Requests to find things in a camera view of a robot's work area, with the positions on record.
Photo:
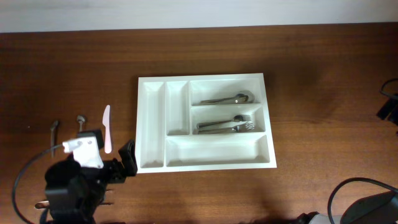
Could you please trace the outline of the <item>metal fork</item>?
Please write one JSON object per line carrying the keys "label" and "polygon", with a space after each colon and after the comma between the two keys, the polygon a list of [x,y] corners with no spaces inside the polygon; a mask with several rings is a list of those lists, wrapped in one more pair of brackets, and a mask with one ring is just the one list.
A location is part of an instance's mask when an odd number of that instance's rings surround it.
{"label": "metal fork", "polygon": [[218,125],[218,124],[231,123],[231,122],[239,123],[239,122],[250,121],[250,120],[251,120],[251,117],[249,115],[239,114],[239,115],[236,115],[232,119],[229,119],[229,120],[198,123],[197,124],[197,128],[201,129],[201,128],[205,128],[205,127],[208,127],[208,126],[214,126],[214,125]]}
{"label": "metal fork", "polygon": [[198,130],[198,134],[222,134],[222,133],[245,133],[254,130],[255,125],[252,123],[245,123],[235,125],[229,128]]}

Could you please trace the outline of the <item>metal tablespoon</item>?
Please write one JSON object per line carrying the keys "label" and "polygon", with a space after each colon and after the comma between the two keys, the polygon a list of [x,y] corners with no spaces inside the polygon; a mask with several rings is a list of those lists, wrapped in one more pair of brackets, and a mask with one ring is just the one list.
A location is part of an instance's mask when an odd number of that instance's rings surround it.
{"label": "metal tablespoon", "polygon": [[249,90],[243,90],[240,91],[235,97],[234,97],[234,103],[236,104],[246,104],[246,103],[252,103],[256,97],[254,94],[249,91]]}
{"label": "metal tablespoon", "polygon": [[203,100],[199,102],[199,105],[228,105],[228,104],[236,104],[234,103],[234,97],[227,97],[227,98],[220,98],[220,99],[213,99],[213,100]]}

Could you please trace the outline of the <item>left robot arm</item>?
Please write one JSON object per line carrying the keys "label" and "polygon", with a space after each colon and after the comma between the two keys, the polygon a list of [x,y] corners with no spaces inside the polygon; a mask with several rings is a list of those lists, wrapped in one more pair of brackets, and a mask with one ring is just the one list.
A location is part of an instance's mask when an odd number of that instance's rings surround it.
{"label": "left robot arm", "polygon": [[102,160],[104,140],[99,129],[80,132],[62,146],[69,156],[45,173],[51,222],[94,223],[93,215],[105,200],[107,186],[123,184],[127,177],[136,176],[135,142],[131,139],[120,148],[120,161]]}

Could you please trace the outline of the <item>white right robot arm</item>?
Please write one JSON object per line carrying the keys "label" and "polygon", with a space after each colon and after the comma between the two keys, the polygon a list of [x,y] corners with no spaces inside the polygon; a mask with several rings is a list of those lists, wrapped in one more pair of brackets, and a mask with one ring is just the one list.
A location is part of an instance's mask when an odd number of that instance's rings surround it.
{"label": "white right robot arm", "polygon": [[[341,216],[332,214],[332,203],[337,192],[346,184],[365,182],[386,189],[385,192],[363,197],[352,203]],[[327,214],[303,213],[293,223],[397,223],[397,188],[378,180],[353,177],[339,183],[329,196]]]}

